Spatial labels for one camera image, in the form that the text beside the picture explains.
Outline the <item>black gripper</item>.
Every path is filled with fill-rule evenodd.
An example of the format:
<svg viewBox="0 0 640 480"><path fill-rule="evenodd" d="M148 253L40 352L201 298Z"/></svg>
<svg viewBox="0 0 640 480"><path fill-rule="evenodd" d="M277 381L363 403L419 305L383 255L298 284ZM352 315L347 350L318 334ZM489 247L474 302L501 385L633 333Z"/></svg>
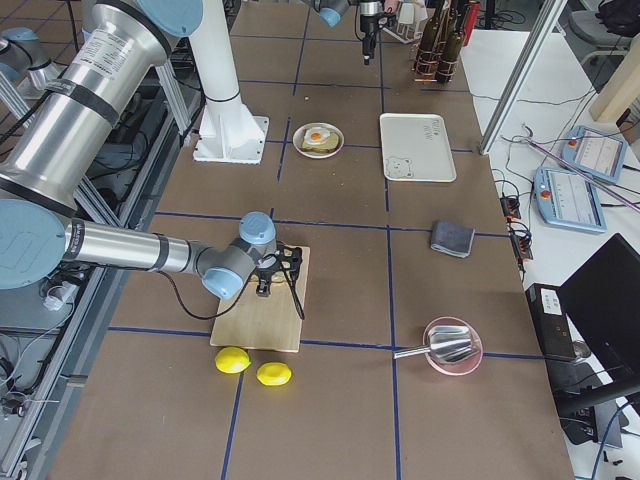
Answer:
<svg viewBox="0 0 640 480"><path fill-rule="evenodd" d="M277 242L275 253L254 273L260 275L282 272L285 275L286 282L294 286L299 278L302 263L303 250L301 247L292 247L283 242ZM271 277L267 281L260 279L256 287L256 294L260 297L271 295L272 285L273 279Z"/></svg>
<svg viewBox="0 0 640 480"><path fill-rule="evenodd" d="M385 27L393 27L396 23L397 1L360 1L359 28L364 65L375 59L376 41L379 32Z"/></svg>

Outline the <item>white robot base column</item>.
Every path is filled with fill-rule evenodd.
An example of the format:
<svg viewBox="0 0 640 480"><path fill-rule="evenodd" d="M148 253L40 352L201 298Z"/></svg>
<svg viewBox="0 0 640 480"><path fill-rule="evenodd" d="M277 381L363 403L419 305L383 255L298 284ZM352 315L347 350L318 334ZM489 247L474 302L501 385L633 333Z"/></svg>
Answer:
<svg viewBox="0 0 640 480"><path fill-rule="evenodd" d="M243 103L223 3L202 6L202 21L189 36L206 100L194 159L258 164L269 119L252 115Z"/></svg>

